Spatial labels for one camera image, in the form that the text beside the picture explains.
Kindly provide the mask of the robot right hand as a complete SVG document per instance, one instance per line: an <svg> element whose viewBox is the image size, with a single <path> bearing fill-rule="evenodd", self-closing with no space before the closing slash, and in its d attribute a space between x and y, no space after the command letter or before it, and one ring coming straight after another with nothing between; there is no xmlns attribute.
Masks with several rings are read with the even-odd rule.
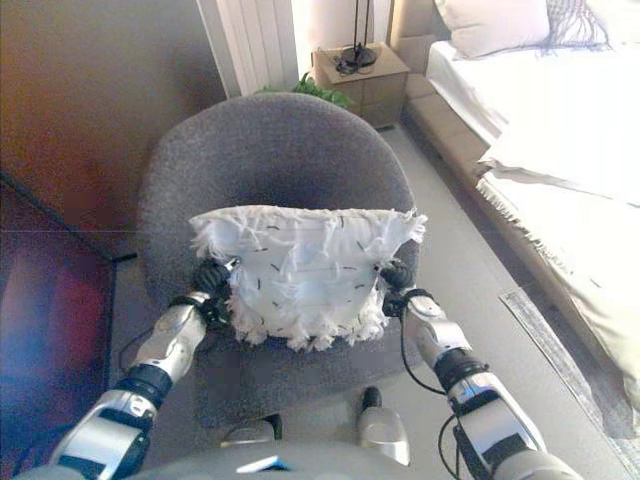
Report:
<svg viewBox="0 0 640 480"><path fill-rule="evenodd" d="M401 293L415 286L414 272L398 258L376 264L376 289L381 292Z"/></svg>

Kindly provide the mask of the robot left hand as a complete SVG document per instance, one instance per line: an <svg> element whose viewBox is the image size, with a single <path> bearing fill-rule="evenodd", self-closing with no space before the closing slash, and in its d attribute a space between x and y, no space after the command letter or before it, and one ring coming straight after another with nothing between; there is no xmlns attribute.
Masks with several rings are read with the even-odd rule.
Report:
<svg viewBox="0 0 640 480"><path fill-rule="evenodd" d="M195 269L192 287L195 291L208 294L212 299L226 300L231 294L231 275L239 265L238 258L222 263L215 259L206 259Z"/></svg>

